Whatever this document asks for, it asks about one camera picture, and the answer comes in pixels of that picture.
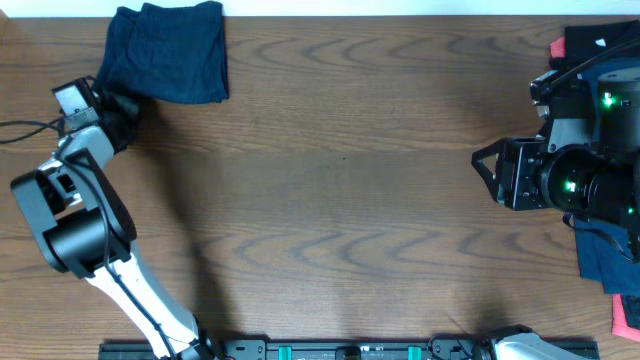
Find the navy blue shorts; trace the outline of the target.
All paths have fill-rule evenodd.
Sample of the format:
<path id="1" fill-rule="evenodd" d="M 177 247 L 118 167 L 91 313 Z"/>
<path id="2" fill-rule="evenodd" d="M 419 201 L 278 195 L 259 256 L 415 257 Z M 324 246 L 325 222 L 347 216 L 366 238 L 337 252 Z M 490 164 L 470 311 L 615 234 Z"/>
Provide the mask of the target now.
<path id="1" fill-rule="evenodd" d="M 163 8 L 121 6 L 106 35 L 98 88 L 179 104 L 220 103 L 230 95 L 223 6 L 205 1 Z"/>

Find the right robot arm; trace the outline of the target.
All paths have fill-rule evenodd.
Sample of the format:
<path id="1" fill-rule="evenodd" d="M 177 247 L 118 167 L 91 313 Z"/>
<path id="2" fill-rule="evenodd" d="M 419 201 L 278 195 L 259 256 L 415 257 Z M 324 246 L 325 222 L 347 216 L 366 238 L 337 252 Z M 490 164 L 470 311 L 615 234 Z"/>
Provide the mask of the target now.
<path id="1" fill-rule="evenodd" d="M 513 211 L 555 209 L 600 282 L 639 327 L 639 70 L 550 71 L 530 84 L 544 124 L 475 151 L 492 199 Z"/>

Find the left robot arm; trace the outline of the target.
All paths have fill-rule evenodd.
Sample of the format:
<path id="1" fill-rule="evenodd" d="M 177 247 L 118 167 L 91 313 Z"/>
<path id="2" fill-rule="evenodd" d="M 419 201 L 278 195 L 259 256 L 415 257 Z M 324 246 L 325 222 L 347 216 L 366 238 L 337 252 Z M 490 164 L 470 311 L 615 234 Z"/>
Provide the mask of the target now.
<path id="1" fill-rule="evenodd" d="M 52 91 L 61 116 L 49 160 L 16 177 L 11 192 L 50 267 L 98 288 L 131 319 L 157 359 L 222 359 L 195 315 L 142 258 L 133 219 L 104 168 L 136 135 L 139 105 L 85 76 Z"/>

